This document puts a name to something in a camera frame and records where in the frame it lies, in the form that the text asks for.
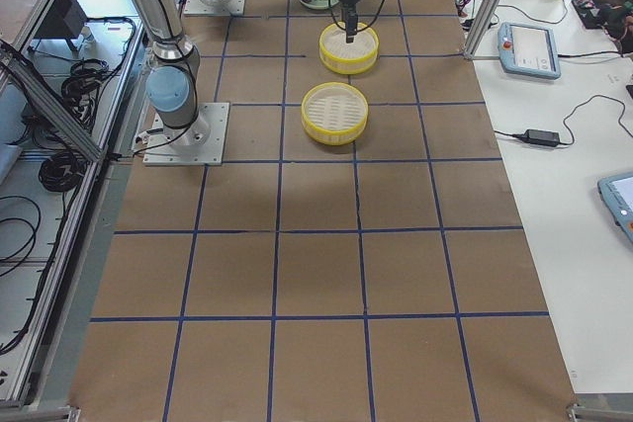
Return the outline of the light green plate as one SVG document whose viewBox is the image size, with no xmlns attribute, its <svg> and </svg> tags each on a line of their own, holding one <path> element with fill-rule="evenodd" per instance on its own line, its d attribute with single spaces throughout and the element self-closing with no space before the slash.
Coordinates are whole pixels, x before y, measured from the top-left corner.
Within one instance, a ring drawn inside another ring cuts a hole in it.
<svg viewBox="0 0 633 422">
<path fill-rule="evenodd" d="M 300 3 L 311 10 L 316 11 L 324 11 L 328 10 L 332 7 L 335 7 L 339 1 L 338 0 L 299 0 Z"/>
</svg>

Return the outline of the black power adapter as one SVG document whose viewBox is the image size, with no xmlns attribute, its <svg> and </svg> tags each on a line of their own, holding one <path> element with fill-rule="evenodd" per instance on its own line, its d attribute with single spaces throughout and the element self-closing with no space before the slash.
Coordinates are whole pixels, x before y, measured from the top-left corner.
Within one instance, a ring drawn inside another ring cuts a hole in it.
<svg viewBox="0 0 633 422">
<path fill-rule="evenodd" d="M 528 144 L 547 147 L 557 147 L 561 144 L 560 136 L 557 132 L 533 128 L 525 131 L 522 140 Z"/>
</svg>

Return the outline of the teach pendant far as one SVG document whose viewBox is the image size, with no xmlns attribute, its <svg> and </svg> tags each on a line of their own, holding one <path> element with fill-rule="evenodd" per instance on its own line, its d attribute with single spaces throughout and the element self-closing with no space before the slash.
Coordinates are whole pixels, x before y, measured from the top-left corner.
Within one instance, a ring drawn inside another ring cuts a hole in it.
<svg viewBox="0 0 633 422">
<path fill-rule="evenodd" d="M 497 30 L 497 50 L 508 74 L 550 80 L 561 76 L 554 33 L 549 28 L 503 22 Z"/>
</svg>

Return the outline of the yellow steamer basket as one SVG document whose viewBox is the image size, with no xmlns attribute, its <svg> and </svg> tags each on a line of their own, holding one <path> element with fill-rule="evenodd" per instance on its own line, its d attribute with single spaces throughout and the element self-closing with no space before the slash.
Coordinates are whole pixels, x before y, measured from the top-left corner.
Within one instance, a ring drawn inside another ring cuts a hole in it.
<svg viewBox="0 0 633 422">
<path fill-rule="evenodd" d="M 355 87 L 327 82 L 309 90 L 301 104 L 305 133 L 318 143 L 342 146 L 356 140 L 365 130 L 369 105 Z"/>
<path fill-rule="evenodd" d="M 370 70 L 377 61 L 379 46 L 379 38 L 372 28 L 359 32 L 352 42 L 347 42 L 345 31 L 332 24 L 321 32 L 318 39 L 321 63 L 341 75 L 356 75 Z"/>
</svg>

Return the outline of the teach pendant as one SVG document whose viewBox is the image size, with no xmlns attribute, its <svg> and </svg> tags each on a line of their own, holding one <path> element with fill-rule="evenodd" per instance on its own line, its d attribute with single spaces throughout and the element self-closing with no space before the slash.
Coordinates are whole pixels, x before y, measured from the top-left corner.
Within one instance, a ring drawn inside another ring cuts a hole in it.
<svg viewBox="0 0 633 422">
<path fill-rule="evenodd" d="M 597 189 L 614 223 L 632 241 L 632 173 L 602 178 L 597 182 Z"/>
<path fill-rule="evenodd" d="M 497 50 L 508 74 L 550 80 L 561 76 L 554 33 L 549 28 L 503 22 L 497 30 Z"/>
</svg>

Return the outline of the teach pendant near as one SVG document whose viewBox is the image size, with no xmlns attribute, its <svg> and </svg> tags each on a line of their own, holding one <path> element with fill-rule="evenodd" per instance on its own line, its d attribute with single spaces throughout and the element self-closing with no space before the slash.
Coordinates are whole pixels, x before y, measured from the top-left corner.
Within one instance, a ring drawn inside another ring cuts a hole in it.
<svg viewBox="0 0 633 422">
<path fill-rule="evenodd" d="M 597 182 L 597 189 L 614 223 L 632 241 L 632 173 L 602 178 Z"/>
</svg>

